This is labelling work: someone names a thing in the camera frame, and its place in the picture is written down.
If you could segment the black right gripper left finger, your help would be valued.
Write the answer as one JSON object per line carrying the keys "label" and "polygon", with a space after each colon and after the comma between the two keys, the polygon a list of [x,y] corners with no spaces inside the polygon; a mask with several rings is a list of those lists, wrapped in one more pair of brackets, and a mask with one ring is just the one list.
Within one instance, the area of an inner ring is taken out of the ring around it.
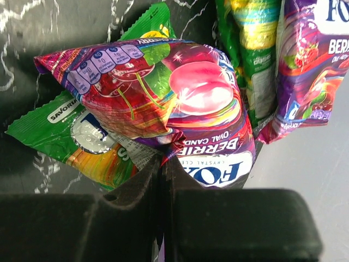
{"label": "black right gripper left finger", "polygon": [[151,261],[159,167],[105,195],[2,194],[1,261]]}

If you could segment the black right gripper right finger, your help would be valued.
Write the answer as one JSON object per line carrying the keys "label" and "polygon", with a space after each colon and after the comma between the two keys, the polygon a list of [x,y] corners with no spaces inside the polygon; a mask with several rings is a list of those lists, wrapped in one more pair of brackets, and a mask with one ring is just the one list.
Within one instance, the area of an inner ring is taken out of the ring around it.
{"label": "black right gripper right finger", "polygon": [[296,191],[200,186],[177,158],[163,167],[165,261],[319,261],[323,244]]}

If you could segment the red candy bag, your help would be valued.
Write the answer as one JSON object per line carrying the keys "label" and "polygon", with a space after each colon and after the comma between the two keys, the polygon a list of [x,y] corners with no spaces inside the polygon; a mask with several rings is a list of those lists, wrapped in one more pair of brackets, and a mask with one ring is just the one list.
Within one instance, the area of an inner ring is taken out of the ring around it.
{"label": "red candy bag", "polygon": [[140,38],[56,51],[34,64],[51,74],[125,147],[135,164],[178,157],[204,187],[247,175],[255,143],[235,71],[209,45]]}

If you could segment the green Fox's candy bag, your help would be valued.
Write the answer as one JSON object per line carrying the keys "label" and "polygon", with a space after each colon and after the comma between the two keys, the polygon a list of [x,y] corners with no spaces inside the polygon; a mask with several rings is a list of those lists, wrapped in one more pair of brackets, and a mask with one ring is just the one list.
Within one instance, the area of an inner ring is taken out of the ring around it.
{"label": "green Fox's candy bag", "polygon": [[275,111],[280,1],[216,1],[219,39],[235,69],[251,125]]}

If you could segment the purple Fox's berries candy bag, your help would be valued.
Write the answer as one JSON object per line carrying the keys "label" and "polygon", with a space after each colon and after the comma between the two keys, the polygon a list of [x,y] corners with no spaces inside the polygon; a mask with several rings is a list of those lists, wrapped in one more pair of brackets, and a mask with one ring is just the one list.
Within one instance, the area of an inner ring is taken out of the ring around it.
{"label": "purple Fox's berries candy bag", "polygon": [[265,144],[328,124],[348,72],[348,1],[282,1],[276,55],[278,105],[257,136]]}

